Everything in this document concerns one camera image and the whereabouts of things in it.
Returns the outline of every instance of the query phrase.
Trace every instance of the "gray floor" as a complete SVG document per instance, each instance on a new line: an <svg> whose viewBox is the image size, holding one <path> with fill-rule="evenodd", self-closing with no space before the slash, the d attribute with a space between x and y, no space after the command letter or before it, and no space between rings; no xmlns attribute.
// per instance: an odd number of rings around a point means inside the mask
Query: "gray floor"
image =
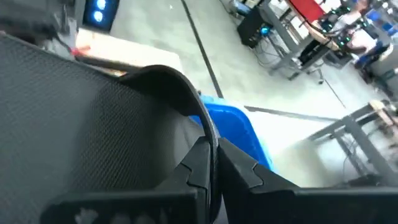
<svg viewBox="0 0 398 224"><path fill-rule="evenodd" d="M186 0L186 2L224 97L229 102L340 118L365 105L370 99L380 98L379 94L367 86L351 66L339 71L325 65L322 70L330 86L327 83L318 85L317 77L308 75L302 75L290 82L286 79L286 76L291 74L288 69L282 69L270 75L268 67L275 63L277 58L262 55L260 59L266 65L265 68L260 66L254 52L240 43L236 24L225 12L219 0ZM181 58L185 75L196 88L200 89L204 95L216 96L180 0L121 0L111 35L177 53ZM263 44L266 52L273 52L272 47L267 46L267 43ZM257 120L264 118L263 115L258 114L253 116L257 116ZM257 126L262 126L259 129L267 126L268 129L263 131L265 134L274 133L272 129L279 128L281 123L272 123L276 120L272 117L263 120L269 121L269 124ZM284 128L289 129L289 124L292 122L286 121L284 124ZM321 128L324 125L327 124L317 124L314 127ZM306 129L303 133L309 131L306 124L302 124L301 129ZM282 136L278 141L284 142L284 138L288 137L283 136L286 131L280 128L277 132L280 132ZM300 126L295 129L295 133L299 132ZM278 150L272 149L272 154L275 155L275 163L278 163L281 170L297 170L291 169L292 165L289 165L295 157L302 157L303 161L319 157L319 154L308 154L307 151L297 152L294 149L287 151L290 153L288 157L281 156L283 150ZM336 157L335 159L331 154L324 156L324 159L320 161L330 162L334 159L336 163L342 164L344 158ZM308 163L301 162L301 166L306 165L307 168L298 174L304 174L305 170L316 170L317 167L321 167L321 165L316 165L319 163L317 160L312 162L313 166L308 166ZM317 176L317 178L324 178L326 181L319 184L317 180L309 181L304 175L299 182L306 183L301 185L312 186L330 184L326 177Z"/></svg>

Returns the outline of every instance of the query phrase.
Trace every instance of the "black mesh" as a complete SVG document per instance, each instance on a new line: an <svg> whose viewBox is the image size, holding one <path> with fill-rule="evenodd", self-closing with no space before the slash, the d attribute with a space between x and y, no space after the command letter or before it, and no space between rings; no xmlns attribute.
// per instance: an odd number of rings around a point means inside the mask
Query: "black mesh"
<svg viewBox="0 0 398 224"><path fill-rule="evenodd" d="M0 35L0 223L67 192L147 189L203 129L105 74Z"/></svg>

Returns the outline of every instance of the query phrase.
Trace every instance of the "person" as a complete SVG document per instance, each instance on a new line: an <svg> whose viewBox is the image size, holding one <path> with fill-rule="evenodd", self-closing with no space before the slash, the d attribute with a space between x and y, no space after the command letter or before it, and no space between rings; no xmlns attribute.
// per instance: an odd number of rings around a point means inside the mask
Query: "person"
<svg viewBox="0 0 398 224"><path fill-rule="evenodd" d="M342 30L346 26L356 22L359 18L362 17L368 6L369 6L369 0L358 0L357 3L355 4L354 9L351 12L342 15L340 18L338 18L330 33L339 33L339 30ZM366 43L361 41L360 37L356 37L355 31L349 30L349 33L352 35L352 37L351 41L348 42L346 45L348 48L346 50L354 54L365 53L365 51L367 50ZM304 48L304 50L301 52L298 58L293 58L294 62L297 63L298 66L304 65L313 57L313 55L317 52L317 50L321 49L322 45L323 44L321 44L317 40L311 41Z"/></svg>

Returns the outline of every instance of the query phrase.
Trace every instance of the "blue container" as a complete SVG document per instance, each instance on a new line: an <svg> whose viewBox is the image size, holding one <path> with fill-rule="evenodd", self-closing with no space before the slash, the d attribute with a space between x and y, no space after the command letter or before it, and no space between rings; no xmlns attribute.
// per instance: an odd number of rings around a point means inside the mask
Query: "blue container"
<svg viewBox="0 0 398 224"><path fill-rule="evenodd" d="M260 164L274 171L267 148L260 143L249 118L243 111L226 105L226 102L222 99L203 96L202 101L221 137L228 139L242 151L259 161ZM193 119L201 124L197 116L194 116Z"/></svg>

